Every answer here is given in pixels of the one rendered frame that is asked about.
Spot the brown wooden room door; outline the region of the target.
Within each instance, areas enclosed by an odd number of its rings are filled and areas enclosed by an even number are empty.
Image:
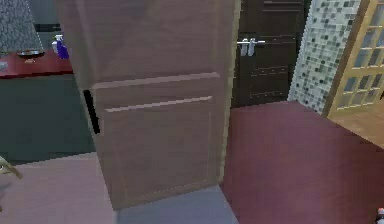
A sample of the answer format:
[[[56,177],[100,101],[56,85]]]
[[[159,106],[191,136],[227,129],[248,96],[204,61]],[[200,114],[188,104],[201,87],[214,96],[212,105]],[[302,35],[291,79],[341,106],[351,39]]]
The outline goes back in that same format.
[[[54,1],[113,209],[219,184],[240,0]]]

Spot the dark brown panelled door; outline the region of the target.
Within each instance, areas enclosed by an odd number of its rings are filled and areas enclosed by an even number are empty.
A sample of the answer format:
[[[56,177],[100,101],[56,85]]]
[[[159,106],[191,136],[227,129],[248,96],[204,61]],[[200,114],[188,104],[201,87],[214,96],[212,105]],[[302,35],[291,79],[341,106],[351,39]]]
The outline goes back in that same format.
[[[253,56],[237,46],[233,108],[285,101],[298,57],[310,0],[241,0],[238,41],[264,40]]]

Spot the blue spray bottle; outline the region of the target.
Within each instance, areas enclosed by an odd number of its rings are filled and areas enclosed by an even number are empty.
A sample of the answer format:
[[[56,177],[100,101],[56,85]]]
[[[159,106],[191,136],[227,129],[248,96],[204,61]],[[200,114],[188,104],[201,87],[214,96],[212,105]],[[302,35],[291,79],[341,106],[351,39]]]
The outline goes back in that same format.
[[[52,42],[54,52],[59,56],[60,59],[68,59],[69,54],[66,46],[64,45],[64,38],[61,34],[54,37]]]

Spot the red-topped dark green counter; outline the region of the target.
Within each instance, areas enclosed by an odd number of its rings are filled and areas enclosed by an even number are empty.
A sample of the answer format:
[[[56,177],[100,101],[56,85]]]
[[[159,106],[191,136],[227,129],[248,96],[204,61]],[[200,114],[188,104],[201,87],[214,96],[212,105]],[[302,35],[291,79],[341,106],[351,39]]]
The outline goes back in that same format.
[[[71,63],[51,50],[1,59],[0,156],[13,165],[95,150]]]

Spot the silver round dish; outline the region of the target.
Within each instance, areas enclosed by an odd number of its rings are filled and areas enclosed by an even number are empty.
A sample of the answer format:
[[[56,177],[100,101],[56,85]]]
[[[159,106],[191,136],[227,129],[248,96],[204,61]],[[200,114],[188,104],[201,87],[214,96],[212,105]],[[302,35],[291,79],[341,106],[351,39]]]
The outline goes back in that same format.
[[[43,50],[25,50],[17,53],[20,58],[25,59],[42,57],[44,54],[45,52]]]

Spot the light wooden glass-paned door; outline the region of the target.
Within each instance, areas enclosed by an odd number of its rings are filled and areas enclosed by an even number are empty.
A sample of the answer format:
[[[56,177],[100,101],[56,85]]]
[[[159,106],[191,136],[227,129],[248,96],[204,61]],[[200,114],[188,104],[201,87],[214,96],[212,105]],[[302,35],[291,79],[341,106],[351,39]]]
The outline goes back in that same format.
[[[384,92],[384,0],[361,0],[322,116],[370,110]]]

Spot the tan wooden chair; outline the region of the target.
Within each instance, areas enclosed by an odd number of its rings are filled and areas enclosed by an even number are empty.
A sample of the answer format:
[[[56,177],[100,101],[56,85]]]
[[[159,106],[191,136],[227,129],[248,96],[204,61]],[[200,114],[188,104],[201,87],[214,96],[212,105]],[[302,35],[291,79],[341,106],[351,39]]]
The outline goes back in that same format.
[[[0,174],[14,174],[19,179],[23,177],[22,173],[19,172],[13,165],[11,165],[2,156],[0,156]]]

